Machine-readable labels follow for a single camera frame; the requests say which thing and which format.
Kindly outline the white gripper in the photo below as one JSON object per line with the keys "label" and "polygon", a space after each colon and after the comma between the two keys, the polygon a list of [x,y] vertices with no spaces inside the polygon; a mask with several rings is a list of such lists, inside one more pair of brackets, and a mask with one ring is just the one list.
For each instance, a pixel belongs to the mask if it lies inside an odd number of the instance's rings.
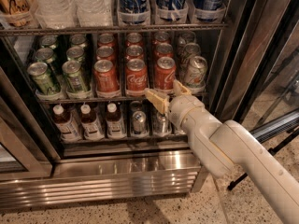
{"label": "white gripper", "polygon": [[167,94],[154,89],[145,89],[145,96],[159,113],[167,114],[169,108],[169,120],[178,130],[196,131],[199,128],[199,115],[193,116],[191,112],[195,110],[200,113],[205,105],[176,79],[173,81],[173,91],[177,97],[170,104]]}

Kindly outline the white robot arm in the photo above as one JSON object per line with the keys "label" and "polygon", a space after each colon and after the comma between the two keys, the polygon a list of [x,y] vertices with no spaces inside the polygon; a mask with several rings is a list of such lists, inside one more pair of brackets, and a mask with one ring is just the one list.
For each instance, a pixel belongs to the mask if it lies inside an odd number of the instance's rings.
{"label": "white robot arm", "polygon": [[299,224],[299,183],[242,125],[220,122],[190,90],[173,82],[174,98],[154,89],[145,96],[188,136],[201,164],[216,177],[243,168],[284,224]]}

